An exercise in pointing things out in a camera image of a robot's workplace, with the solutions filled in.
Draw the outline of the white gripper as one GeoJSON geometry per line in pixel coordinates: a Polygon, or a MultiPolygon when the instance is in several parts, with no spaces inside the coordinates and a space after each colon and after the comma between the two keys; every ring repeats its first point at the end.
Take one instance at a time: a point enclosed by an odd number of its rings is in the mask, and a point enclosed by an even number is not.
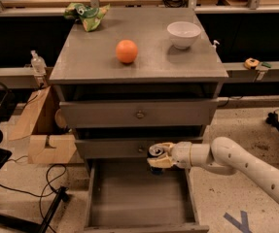
{"type": "Polygon", "coordinates": [[[191,162],[191,142],[173,143],[158,143],[150,146],[150,153],[164,153],[170,152],[171,156],[167,153],[154,158],[148,158],[147,161],[151,167],[168,169],[173,165],[181,169],[190,169],[191,162]]]}

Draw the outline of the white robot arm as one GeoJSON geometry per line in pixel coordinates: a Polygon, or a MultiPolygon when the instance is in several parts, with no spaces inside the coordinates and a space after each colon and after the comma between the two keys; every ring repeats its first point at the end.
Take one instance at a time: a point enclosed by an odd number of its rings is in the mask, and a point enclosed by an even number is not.
{"type": "Polygon", "coordinates": [[[227,137],[211,144],[159,143],[150,146],[147,161],[152,168],[200,167],[219,175],[240,171],[279,204],[279,169],[256,158],[227,137]]]}

